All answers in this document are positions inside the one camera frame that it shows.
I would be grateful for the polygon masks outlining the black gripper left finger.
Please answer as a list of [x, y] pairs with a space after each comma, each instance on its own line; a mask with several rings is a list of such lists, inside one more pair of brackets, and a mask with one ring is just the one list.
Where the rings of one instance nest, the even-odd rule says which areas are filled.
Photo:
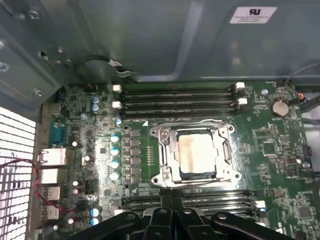
[[91, 226], [70, 240], [171, 240], [174, 205], [171, 196], [162, 196], [160, 207], [148, 208], [143, 217], [127, 211]]

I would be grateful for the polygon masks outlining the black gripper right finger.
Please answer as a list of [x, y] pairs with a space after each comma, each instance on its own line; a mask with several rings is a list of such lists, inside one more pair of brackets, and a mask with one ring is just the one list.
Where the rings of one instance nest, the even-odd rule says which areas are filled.
[[208, 219], [201, 210], [172, 199], [177, 230], [182, 240], [290, 240], [291, 237], [229, 212]]

